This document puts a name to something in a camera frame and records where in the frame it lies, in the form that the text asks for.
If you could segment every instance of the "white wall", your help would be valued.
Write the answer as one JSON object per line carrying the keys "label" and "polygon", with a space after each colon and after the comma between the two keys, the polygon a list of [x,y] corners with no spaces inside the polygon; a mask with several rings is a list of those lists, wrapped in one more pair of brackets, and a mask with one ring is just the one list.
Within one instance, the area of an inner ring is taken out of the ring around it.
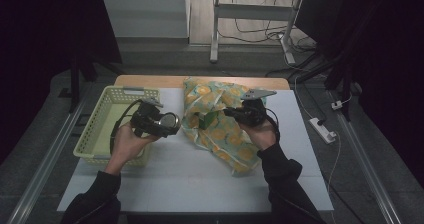
{"label": "white wall", "polygon": [[116,37],[189,36],[190,0],[104,0]]}

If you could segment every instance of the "metal rail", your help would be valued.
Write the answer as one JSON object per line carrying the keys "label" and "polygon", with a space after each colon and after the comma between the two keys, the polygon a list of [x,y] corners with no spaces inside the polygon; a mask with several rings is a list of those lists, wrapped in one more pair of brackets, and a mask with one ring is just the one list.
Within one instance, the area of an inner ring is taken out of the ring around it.
{"label": "metal rail", "polygon": [[348,138],[352,151],[355,153],[359,166],[365,175],[365,179],[375,194],[377,203],[381,209],[381,213],[386,219],[386,222],[388,224],[401,224],[402,221],[396,211],[396,208],[393,205],[393,202],[390,199],[386,188],[384,187],[383,183],[381,183],[377,172],[375,171],[365,149],[363,148],[361,140],[359,139],[354,127],[352,126],[352,123],[348,122],[345,116],[339,111],[337,112],[337,118]]}
{"label": "metal rail", "polygon": [[66,141],[68,140],[69,135],[71,134],[72,127],[78,120],[78,116],[80,115],[87,97],[89,96],[88,94],[90,94],[92,90],[93,84],[89,83],[87,85],[88,86],[82,91],[82,99],[80,103],[76,106],[74,112],[70,113],[66,118],[59,134],[51,144],[21,199],[16,205],[15,210],[9,217],[9,220],[7,221],[8,224],[20,224],[27,221],[44,185],[47,182],[47,179],[50,176],[50,173],[53,170],[54,165],[57,162],[57,159],[60,156],[60,153],[63,150],[63,147],[65,146]]}

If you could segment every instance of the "camera lens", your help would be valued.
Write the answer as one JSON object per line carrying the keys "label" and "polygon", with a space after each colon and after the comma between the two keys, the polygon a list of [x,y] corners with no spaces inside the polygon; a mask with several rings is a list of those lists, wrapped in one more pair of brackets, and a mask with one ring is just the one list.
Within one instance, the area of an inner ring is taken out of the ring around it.
{"label": "camera lens", "polygon": [[174,113],[166,113],[159,120],[159,125],[166,126],[166,127],[177,127],[179,123],[180,123],[179,118]]}

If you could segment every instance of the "white table surface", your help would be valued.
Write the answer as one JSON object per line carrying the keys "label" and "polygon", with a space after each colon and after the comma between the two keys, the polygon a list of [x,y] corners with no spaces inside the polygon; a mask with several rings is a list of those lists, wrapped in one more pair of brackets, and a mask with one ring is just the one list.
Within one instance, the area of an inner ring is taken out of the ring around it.
{"label": "white table surface", "polygon": [[[161,88],[161,112],[183,116],[183,90]],[[299,183],[319,211],[333,210],[293,91],[277,91],[267,107],[280,122],[280,145],[290,159],[303,165]],[[65,211],[72,199],[86,192],[104,166],[80,159],[58,206]],[[153,144],[145,167],[124,167],[118,193],[121,211],[131,213],[261,213],[269,212],[268,187],[262,167],[243,177],[231,176],[229,166],[196,147],[180,130]]]}

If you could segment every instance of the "plastic basket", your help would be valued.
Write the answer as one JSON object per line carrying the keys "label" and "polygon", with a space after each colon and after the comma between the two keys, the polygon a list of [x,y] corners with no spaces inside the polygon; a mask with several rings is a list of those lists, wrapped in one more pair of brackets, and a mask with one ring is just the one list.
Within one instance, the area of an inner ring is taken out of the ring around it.
{"label": "plastic basket", "polygon": [[[110,159],[110,135],[115,122],[121,117],[128,106],[139,99],[154,97],[160,101],[159,90],[155,88],[108,86],[100,96],[84,131],[74,148],[74,155],[83,158],[89,164],[106,164]],[[138,108],[132,107],[131,115]],[[129,121],[124,118],[122,124]],[[147,164],[150,145],[128,165],[144,166]]]}

